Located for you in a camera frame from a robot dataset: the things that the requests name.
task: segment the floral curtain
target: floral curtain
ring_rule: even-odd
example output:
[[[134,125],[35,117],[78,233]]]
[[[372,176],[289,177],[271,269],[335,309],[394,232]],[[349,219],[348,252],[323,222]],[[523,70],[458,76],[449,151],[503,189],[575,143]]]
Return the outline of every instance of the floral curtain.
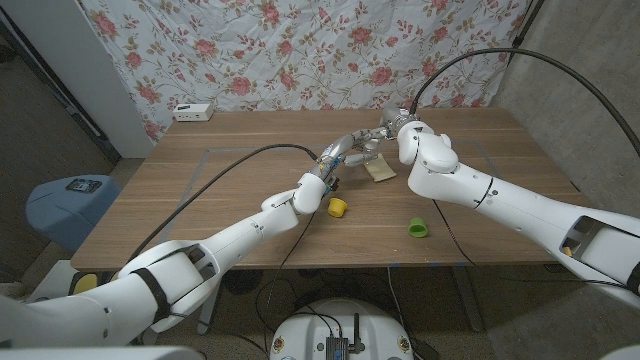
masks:
[[[78,0],[147,134],[178,103],[216,111],[408,106],[462,53],[510,46],[529,0]],[[484,106],[506,54],[445,72],[422,106]]]

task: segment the black strap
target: black strap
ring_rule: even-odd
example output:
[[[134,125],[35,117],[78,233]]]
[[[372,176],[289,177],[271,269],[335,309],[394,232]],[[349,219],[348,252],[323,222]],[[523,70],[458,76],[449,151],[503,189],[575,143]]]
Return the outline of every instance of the black strap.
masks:
[[[156,310],[156,316],[153,319],[153,323],[155,324],[161,319],[164,319],[171,315],[171,305],[167,301],[167,294],[162,290],[158,280],[153,276],[151,271],[147,268],[140,268],[138,270],[132,271],[132,273],[140,276],[142,281],[147,284],[149,290],[151,290],[151,294],[156,299],[156,304],[158,304],[158,310]]]
[[[634,294],[640,296],[640,262],[631,271],[629,279],[627,280],[627,286]]]

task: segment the white wall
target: white wall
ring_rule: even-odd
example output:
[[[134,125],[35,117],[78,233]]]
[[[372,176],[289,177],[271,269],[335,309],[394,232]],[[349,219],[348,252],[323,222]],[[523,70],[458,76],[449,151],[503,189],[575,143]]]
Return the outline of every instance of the white wall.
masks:
[[[585,76],[640,134],[640,3],[547,0],[522,44]],[[502,106],[598,207],[640,216],[640,160],[611,115],[573,78],[516,55]]]
[[[0,0],[0,6],[118,152],[125,158],[146,157],[153,144],[140,114],[75,0]]]

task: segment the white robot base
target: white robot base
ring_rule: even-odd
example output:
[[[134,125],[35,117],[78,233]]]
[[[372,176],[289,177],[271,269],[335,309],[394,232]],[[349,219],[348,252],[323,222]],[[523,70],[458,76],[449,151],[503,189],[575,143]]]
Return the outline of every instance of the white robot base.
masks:
[[[321,315],[331,327],[324,323]],[[276,330],[271,360],[295,359],[413,359],[409,336],[402,325],[381,309],[363,301],[332,298],[299,309]]]

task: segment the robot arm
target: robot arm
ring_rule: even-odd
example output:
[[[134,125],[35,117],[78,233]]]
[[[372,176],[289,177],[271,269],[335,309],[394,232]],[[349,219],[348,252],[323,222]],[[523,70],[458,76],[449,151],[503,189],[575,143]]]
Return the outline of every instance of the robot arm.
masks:
[[[405,110],[385,109],[382,125],[397,133],[400,161],[413,164],[416,194],[475,209],[528,237],[582,279],[640,309],[640,219],[546,198],[458,161],[446,135]]]
[[[263,241],[298,224],[337,187],[333,170],[385,128],[361,130],[329,146],[298,188],[276,194],[262,211],[201,241],[173,240],[129,262],[118,280],[75,296],[24,305],[0,297],[0,344],[12,348],[124,345],[146,328],[161,332],[183,320],[222,276]]]

